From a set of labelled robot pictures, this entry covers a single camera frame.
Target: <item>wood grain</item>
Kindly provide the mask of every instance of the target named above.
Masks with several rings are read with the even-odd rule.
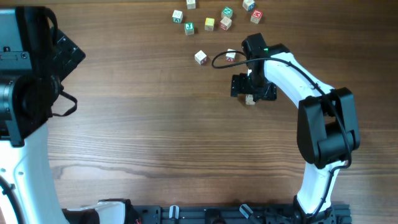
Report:
[[[204,30],[234,9],[227,31]],[[258,1],[260,24],[241,1],[53,4],[58,24],[87,58],[63,82],[78,111],[49,121],[49,158],[62,207],[102,198],[136,205],[289,203],[302,183],[297,109],[278,100],[244,105],[229,97],[245,66],[199,66],[261,32],[283,43],[316,77],[355,95],[361,147],[339,173],[333,201],[354,223],[398,219],[398,5],[393,1]],[[193,22],[186,36],[174,9]],[[236,60],[243,60],[237,55]],[[60,99],[53,110],[71,104]]]

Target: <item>toy block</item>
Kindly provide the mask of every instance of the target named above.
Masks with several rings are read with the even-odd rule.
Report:
[[[262,12],[256,9],[251,15],[250,21],[252,21],[255,24],[258,24],[260,22],[261,17],[262,17]]]
[[[227,60],[229,62],[234,62],[235,61],[235,55],[236,55],[236,53],[227,53],[225,55],[225,60]]]
[[[224,19],[220,22],[220,28],[223,30],[228,30],[232,25],[232,20],[228,17],[224,17]]]
[[[173,12],[173,22],[181,23],[182,22],[182,11],[174,10]]]
[[[243,0],[243,8],[249,12],[250,10],[254,9],[255,6],[254,0]]]
[[[196,0],[187,0],[187,8],[188,9],[196,9],[197,8]]]
[[[246,105],[255,105],[256,102],[253,101],[253,95],[246,95]]]
[[[224,17],[231,18],[232,17],[233,10],[229,7],[225,7],[225,9],[221,12],[221,18],[224,19]]]
[[[207,56],[203,51],[199,51],[197,54],[195,54],[195,60],[200,65],[203,65],[207,61]]]
[[[214,23],[215,23],[215,20],[214,20],[214,19],[212,19],[212,18],[206,18],[205,30],[213,31],[213,30],[214,30]]]
[[[193,22],[188,22],[185,24],[185,34],[192,35],[195,33],[195,28],[193,26]]]

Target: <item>black cable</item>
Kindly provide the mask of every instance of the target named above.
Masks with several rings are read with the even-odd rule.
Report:
[[[60,93],[61,96],[65,97],[68,100],[71,100],[72,102],[75,103],[75,105],[73,105],[69,110],[67,110],[67,112],[65,112],[64,114],[57,114],[57,113],[53,113],[53,116],[58,116],[58,117],[66,117],[71,115],[73,112],[75,112],[77,110],[77,99],[71,95],[69,95],[68,93],[65,93],[63,90]]]
[[[15,216],[17,218],[18,224],[23,224],[24,219],[22,217],[21,208],[18,204],[18,201],[17,201],[15,195],[12,192],[12,190],[15,188],[15,185],[8,184],[7,181],[2,176],[0,176],[0,187],[2,188],[2,194],[7,195],[8,200],[10,201],[12,209],[14,210]]]
[[[329,171],[330,175],[329,175],[328,183],[327,183],[327,185],[326,185],[325,193],[323,194],[323,197],[321,198],[321,202],[319,203],[317,209],[315,210],[315,212],[314,212],[314,213],[311,215],[311,217],[309,218],[309,220],[310,220],[310,222],[311,222],[311,220],[313,220],[313,219],[318,215],[320,209],[322,208],[322,205],[323,205],[323,204],[325,203],[325,201],[326,201],[326,197],[327,197],[328,194],[329,194],[329,189],[330,189],[331,181],[333,180],[333,176],[335,175],[335,171],[338,170],[338,169],[347,169],[347,168],[349,168],[349,167],[351,166],[351,163],[352,163],[351,149],[350,149],[350,146],[349,146],[349,143],[348,143],[347,133],[346,133],[345,128],[344,128],[344,126],[343,126],[343,122],[341,121],[341,118],[340,118],[340,116],[339,116],[338,113],[337,113],[336,107],[335,107],[335,106],[333,105],[333,103],[331,103],[331,101],[326,97],[325,92],[323,92],[323,91],[321,90],[321,88],[318,86],[318,84],[316,84],[316,83],[315,83],[305,72],[303,72],[300,68],[298,68],[297,66],[295,66],[294,64],[292,64],[292,62],[288,62],[288,61],[285,61],[285,60],[282,60],[282,59],[279,59],[279,58],[270,58],[270,57],[269,57],[269,58],[255,58],[255,59],[245,60],[245,61],[243,61],[243,62],[232,63],[232,64],[229,64],[229,65],[223,65],[223,66],[215,66],[215,65],[214,65],[215,60],[216,60],[219,56],[224,55],[224,54],[228,54],[228,53],[239,53],[239,54],[245,56],[245,54],[244,54],[243,52],[240,52],[240,51],[237,51],[237,50],[228,51],[228,52],[222,52],[222,53],[220,53],[220,54],[218,54],[217,56],[214,57],[213,61],[211,62],[211,66],[212,66],[213,68],[230,68],[230,67],[234,67],[234,66],[237,66],[237,65],[242,65],[242,64],[244,64],[244,63],[257,62],[257,61],[261,61],[261,60],[264,60],[264,61],[265,61],[265,60],[273,60],[273,61],[276,61],[276,62],[284,63],[284,64],[286,64],[286,65],[288,65],[288,66],[294,68],[296,71],[298,71],[304,78],[306,78],[306,79],[308,80],[308,82],[309,82],[311,85],[314,86],[314,88],[321,94],[322,98],[325,100],[325,102],[327,103],[328,107],[329,107],[329,108],[331,109],[331,111],[333,112],[333,115],[335,115],[335,117],[336,117],[336,121],[337,121],[338,126],[339,126],[339,128],[340,128],[341,134],[343,135],[344,145],[345,145],[345,148],[346,148],[346,150],[347,150],[347,155],[348,155],[348,162],[347,162],[347,164],[345,164],[345,165],[343,165],[343,166],[334,167],[334,168],[332,168],[332,170]]]
[[[54,26],[53,33],[52,33],[52,44],[56,45],[57,44],[57,36],[58,36],[57,17],[55,16],[55,13],[47,7],[44,8],[43,13],[45,16],[47,16],[50,19],[50,21],[52,22],[52,25]]]

